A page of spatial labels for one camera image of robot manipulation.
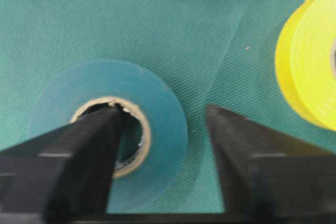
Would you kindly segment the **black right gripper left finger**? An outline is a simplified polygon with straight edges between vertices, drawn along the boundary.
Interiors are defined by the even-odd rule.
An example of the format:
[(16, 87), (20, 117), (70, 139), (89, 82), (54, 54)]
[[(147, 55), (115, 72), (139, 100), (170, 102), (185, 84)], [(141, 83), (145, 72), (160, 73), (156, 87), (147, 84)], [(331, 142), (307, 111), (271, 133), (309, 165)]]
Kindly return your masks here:
[(103, 215), (123, 125), (104, 108), (1, 151), (1, 223)]

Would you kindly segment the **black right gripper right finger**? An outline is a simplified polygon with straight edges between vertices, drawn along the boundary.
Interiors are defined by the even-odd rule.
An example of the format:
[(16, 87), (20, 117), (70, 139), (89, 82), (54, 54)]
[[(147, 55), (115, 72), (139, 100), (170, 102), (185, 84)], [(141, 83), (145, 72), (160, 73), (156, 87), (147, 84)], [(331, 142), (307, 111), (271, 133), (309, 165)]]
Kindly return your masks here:
[(226, 211), (248, 223), (335, 223), (335, 154), (209, 104)]

